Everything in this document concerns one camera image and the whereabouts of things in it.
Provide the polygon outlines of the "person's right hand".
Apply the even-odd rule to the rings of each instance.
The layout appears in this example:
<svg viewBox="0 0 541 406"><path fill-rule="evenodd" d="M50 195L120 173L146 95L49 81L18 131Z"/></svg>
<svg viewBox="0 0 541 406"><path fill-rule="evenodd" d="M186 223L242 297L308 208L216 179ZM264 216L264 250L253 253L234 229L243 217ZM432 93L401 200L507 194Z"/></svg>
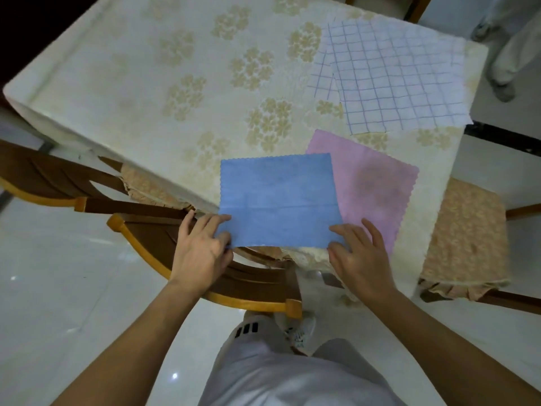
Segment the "person's right hand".
<svg viewBox="0 0 541 406"><path fill-rule="evenodd" d="M363 304L370 309L382 305L398 290L394 283L387 252L364 251L361 246L361 227L352 224L332 225L329 230L346 241L351 252L347 271L335 271L337 277Z"/></svg>

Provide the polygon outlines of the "person's left hand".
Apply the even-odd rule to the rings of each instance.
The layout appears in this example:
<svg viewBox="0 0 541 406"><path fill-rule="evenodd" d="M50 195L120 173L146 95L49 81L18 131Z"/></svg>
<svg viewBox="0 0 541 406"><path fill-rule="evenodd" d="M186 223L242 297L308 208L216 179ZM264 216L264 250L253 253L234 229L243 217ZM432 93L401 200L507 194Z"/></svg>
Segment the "person's left hand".
<svg viewBox="0 0 541 406"><path fill-rule="evenodd" d="M200 298L224 273L227 266L218 264L219 226L231 219L228 214L214 214L214 238L194 239L195 212L189 211L179 225L172 272L166 289L191 298Z"/></svg>

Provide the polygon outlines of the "blue cleaning cloth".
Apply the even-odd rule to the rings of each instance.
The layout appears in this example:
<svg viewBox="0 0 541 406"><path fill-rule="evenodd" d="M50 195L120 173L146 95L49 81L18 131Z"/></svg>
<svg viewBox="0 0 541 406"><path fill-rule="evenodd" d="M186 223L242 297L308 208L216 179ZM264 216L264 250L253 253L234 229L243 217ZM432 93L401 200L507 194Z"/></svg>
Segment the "blue cleaning cloth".
<svg viewBox="0 0 541 406"><path fill-rule="evenodd" d="M327 248L344 239L329 230L342 224L331 155L224 159L219 214L231 215L231 247Z"/></svg>

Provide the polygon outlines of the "person's left forearm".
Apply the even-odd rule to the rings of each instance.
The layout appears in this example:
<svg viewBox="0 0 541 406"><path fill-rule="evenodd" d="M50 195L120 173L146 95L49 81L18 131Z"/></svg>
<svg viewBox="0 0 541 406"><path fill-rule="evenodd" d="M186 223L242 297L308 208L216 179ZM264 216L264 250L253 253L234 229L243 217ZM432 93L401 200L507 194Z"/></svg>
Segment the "person's left forearm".
<svg viewBox="0 0 541 406"><path fill-rule="evenodd" d="M145 406L164 359L204 293L172 280L50 406Z"/></svg>

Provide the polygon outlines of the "person's right forearm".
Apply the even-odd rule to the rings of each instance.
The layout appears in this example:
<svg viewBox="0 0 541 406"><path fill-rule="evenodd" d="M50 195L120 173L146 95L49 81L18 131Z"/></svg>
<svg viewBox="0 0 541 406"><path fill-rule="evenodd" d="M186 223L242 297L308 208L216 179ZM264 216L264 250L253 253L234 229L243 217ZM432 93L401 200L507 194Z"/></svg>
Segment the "person's right forearm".
<svg viewBox="0 0 541 406"><path fill-rule="evenodd" d="M394 288L358 298L415 358L447 406L541 406L541 392Z"/></svg>

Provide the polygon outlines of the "beige floral seat cushion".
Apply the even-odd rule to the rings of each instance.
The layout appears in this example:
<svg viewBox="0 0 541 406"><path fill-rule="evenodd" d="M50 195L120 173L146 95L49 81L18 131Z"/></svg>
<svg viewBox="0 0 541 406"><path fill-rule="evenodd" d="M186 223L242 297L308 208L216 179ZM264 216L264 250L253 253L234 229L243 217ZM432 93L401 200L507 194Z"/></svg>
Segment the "beige floral seat cushion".
<svg viewBox="0 0 541 406"><path fill-rule="evenodd" d="M273 268L295 264L304 271L333 272L326 249L312 247L236 247L233 252L251 262Z"/></svg>
<svg viewBox="0 0 541 406"><path fill-rule="evenodd" d="M443 299L481 299L510 284L509 240L500 197L451 177L419 286Z"/></svg>
<svg viewBox="0 0 541 406"><path fill-rule="evenodd" d="M128 196L141 204L168 207L176 210L195 210L190 203L178 200L172 194L143 176L135 168L122 164L119 178Z"/></svg>

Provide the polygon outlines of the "brown wooden chair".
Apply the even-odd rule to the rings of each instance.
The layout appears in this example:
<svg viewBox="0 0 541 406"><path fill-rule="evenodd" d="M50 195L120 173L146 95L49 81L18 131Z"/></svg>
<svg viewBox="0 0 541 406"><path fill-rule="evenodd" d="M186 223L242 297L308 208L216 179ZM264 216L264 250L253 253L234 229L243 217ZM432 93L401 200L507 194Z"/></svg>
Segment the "brown wooden chair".
<svg viewBox="0 0 541 406"><path fill-rule="evenodd" d="M64 158L0 140L0 186L26 202L49 207L72 207L97 214L184 219L185 210L113 200L92 182L127 195L121 179Z"/></svg>
<svg viewBox="0 0 541 406"><path fill-rule="evenodd" d="M541 215L541 204L533 204L508 210L505 212L505 221L531 218L536 215ZM449 294L429 290L428 287L420 293L420 297L426 303L456 299ZM541 315L541 298L505 292L496 287L489 288L481 296L471 299L471 301Z"/></svg>
<svg viewBox="0 0 541 406"><path fill-rule="evenodd" d="M345 0L345 4L416 24L431 0Z"/></svg>
<svg viewBox="0 0 541 406"><path fill-rule="evenodd" d="M120 233L152 269L170 278L180 219L115 213L108 227ZM257 268L231 262L203 298L215 304L256 311L280 312L301 319L302 298L295 270Z"/></svg>

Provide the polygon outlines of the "pink cleaning cloth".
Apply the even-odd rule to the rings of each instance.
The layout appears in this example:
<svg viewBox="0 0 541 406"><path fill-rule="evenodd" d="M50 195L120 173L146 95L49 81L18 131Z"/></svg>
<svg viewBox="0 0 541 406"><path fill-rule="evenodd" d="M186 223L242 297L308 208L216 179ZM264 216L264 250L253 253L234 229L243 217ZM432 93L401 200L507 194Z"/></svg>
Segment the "pink cleaning cloth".
<svg viewBox="0 0 541 406"><path fill-rule="evenodd" d="M419 168L321 129L306 153L330 154L343 222L361 226L368 219L391 255Z"/></svg>

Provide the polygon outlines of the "person's white sneaker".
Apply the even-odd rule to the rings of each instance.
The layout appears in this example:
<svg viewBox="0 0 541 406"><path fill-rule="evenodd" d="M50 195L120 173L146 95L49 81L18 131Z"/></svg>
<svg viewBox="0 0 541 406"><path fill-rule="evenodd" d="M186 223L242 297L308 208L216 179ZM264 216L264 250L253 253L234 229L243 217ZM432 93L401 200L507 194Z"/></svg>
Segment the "person's white sneaker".
<svg viewBox="0 0 541 406"><path fill-rule="evenodd" d="M289 318L284 313L276 312L273 318L285 335L287 342L295 350L304 349L314 334L316 327L314 312L304 311L301 319Z"/></svg>

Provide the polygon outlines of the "person's white trousers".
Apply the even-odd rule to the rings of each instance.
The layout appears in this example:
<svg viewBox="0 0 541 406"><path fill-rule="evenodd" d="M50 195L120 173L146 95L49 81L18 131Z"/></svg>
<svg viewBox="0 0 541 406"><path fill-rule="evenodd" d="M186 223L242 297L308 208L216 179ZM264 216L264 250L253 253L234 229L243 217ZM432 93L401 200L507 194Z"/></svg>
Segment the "person's white trousers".
<svg viewBox="0 0 541 406"><path fill-rule="evenodd" d="M246 311L224 342L198 406L406 406L346 339L312 355L287 342L273 314Z"/></svg>

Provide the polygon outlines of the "large white checked cloth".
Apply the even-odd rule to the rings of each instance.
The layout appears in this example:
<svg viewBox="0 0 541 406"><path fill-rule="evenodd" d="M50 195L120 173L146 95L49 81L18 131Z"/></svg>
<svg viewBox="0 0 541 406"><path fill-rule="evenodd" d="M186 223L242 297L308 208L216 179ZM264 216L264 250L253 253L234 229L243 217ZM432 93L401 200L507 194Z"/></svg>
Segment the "large white checked cloth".
<svg viewBox="0 0 541 406"><path fill-rule="evenodd" d="M335 20L324 34L352 135L471 122L465 39L383 16Z"/></svg>

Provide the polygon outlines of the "small white checked cloth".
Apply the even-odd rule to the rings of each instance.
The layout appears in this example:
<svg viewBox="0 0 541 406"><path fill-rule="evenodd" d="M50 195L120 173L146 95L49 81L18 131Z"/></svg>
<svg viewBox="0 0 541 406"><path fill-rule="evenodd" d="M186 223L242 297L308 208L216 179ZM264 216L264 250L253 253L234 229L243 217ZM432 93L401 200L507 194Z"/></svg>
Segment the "small white checked cloth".
<svg viewBox="0 0 541 406"><path fill-rule="evenodd" d="M315 54L305 94L316 101L339 104L339 90L333 76L333 70L327 62L328 58L331 56L322 51Z"/></svg>

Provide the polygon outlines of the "cream floral tablecloth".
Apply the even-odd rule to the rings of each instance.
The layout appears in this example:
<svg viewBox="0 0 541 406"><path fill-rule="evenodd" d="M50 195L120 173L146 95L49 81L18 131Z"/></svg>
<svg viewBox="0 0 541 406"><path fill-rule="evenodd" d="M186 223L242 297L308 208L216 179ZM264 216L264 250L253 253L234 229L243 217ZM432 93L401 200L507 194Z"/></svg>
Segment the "cream floral tablecloth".
<svg viewBox="0 0 541 406"><path fill-rule="evenodd" d="M377 16L332 0L98 0L3 92L46 137L203 211L218 210L222 160L305 154L316 129L418 167L390 255L411 297L465 126L352 135L341 102L305 94L327 24ZM469 109L487 53L466 40Z"/></svg>

